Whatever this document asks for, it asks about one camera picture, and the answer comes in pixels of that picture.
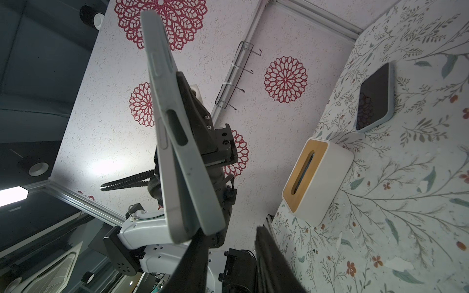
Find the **pale green phone case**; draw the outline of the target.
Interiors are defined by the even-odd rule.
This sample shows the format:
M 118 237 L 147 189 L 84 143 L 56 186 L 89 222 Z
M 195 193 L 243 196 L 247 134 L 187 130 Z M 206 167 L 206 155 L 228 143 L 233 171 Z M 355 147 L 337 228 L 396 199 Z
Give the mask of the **pale green phone case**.
M 211 236 L 225 228 L 222 208 L 192 135 L 177 83 L 176 63 L 164 24 L 154 10 L 140 14 L 155 126 L 162 122 L 183 172 L 200 228 Z

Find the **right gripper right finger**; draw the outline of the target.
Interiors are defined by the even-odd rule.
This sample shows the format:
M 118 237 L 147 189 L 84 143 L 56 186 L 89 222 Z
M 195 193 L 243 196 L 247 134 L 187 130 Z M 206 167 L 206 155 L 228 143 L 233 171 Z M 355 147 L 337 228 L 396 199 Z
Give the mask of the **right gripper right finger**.
M 305 293 L 266 227 L 257 227 L 256 286 L 258 293 Z

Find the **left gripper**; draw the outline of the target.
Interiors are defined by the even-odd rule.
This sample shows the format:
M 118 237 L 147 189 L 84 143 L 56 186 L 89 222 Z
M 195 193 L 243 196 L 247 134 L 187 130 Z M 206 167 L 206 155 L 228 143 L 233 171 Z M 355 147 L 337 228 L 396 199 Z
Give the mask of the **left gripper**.
M 208 111 L 197 99 L 183 72 L 177 72 L 176 77 L 192 135 L 206 171 L 212 183 L 219 183 L 225 178 L 223 167 L 238 162 L 232 129 L 229 124 L 221 129 L 209 129 L 210 120 L 204 119 Z

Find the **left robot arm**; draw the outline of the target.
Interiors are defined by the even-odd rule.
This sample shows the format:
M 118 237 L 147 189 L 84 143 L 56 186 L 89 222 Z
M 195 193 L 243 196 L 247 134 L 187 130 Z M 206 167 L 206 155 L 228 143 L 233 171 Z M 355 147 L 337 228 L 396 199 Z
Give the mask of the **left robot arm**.
M 125 222 L 103 239 L 114 267 L 125 275 L 167 275 L 165 293 L 227 293 L 230 253 L 219 251 L 237 190 L 225 168 L 238 162 L 229 126 L 216 129 L 182 72 L 152 81 L 157 145 L 155 167 L 101 185 L 102 191 L 147 188 L 161 205 L 136 203 Z

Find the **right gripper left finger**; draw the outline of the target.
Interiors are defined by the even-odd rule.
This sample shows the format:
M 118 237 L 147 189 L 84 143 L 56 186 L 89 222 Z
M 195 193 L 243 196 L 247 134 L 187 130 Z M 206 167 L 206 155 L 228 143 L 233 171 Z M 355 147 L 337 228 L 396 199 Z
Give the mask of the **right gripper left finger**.
M 199 229 L 162 293 L 204 293 L 211 238 Z

